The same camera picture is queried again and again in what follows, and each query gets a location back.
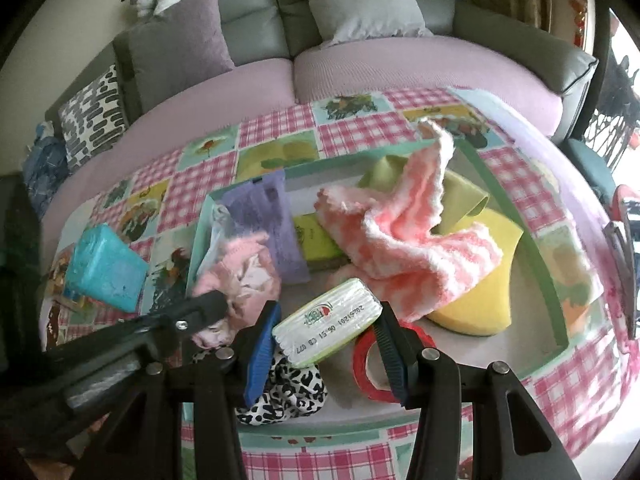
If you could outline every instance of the leopard print cloth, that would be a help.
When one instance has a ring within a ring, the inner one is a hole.
[[[199,352],[193,362],[201,361],[210,352]],[[309,416],[324,406],[327,395],[318,367],[294,368],[276,348],[262,396],[250,408],[237,408],[236,417],[242,424],[261,426]]]

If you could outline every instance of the metal bolt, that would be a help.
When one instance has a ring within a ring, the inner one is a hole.
[[[494,369],[494,372],[501,375],[509,373],[510,370],[509,365],[504,361],[494,361],[491,364],[491,368]]]
[[[216,357],[221,361],[226,361],[227,359],[231,359],[234,356],[234,350],[225,346],[223,348],[218,348],[216,350]]]
[[[147,375],[158,375],[162,372],[162,363],[159,363],[158,361],[149,363],[146,366],[145,371]]]
[[[440,358],[440,352],[435,348],[425,348],[422,350],[422,357],[427,361],[437,361]]]

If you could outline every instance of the logo on tissue pack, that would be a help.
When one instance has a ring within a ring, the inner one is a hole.
[[[331,306],[331,303],[320,303],[314,309],[309,311],[308,314],[305,315],[305,325],[311,326],[313,323],[322,319],[325,316],[328,316],[334,308]]]

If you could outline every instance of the blue plastic bin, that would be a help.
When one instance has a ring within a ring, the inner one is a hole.
[[[107,224],[101,224],[78,240],[65,283],[80,294],[135,312],[148,266]]]

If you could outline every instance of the sofa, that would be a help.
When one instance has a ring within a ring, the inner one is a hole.
[[[128,130],[76,171],[43,220],[42,264],[82,202],[165,152],[218,128],[339,94],[402,87],[485,89],[556,145],[571,134],[597,60],[567,42],[463,0],[416,0],[428,38],[381,38],[318,48],[306,0],[219,0],[222,33],[236,68],[142,114],[125,31],[108,44],[45,114],[58,110],[111,64]]]

